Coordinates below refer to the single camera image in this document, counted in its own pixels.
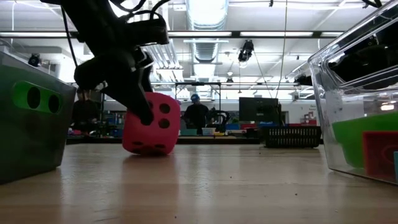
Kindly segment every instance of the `computer monitor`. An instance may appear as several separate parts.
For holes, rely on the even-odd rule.
[[[280,104],[275,98],[239,98],[239,120],[280,124]]]

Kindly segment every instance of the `wooden table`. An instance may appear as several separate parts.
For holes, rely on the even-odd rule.
[[[0,185],[0,223],[396,223],[398,188],[328,170],[323,150],[67,146],[54,172]]]

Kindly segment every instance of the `black basket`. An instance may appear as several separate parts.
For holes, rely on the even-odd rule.
[[[318,147],[321,127],[262,127],[260,140],[266,147]]]

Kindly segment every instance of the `man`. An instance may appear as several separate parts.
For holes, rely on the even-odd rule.
[[[90,100],[87,91],[77,89],[78,101],[73,105],[72,122],[73,128],[80,130],[82,135],[89,136],[90,131],[94,130],[94,123],[100,117],[97,105]]]
[[[197,94],[192,95],[191,100],[193,104],[184,113],[184,120],[187,128],[197,128],[197,134],[203,134],[202,128],[206,126],[206,115],[209,109],[200,103],[200,97]]]

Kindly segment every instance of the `transparent storage container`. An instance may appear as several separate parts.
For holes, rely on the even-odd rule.
[[[390,1],[308,60],[329,168],[394,184],[397,21]]]

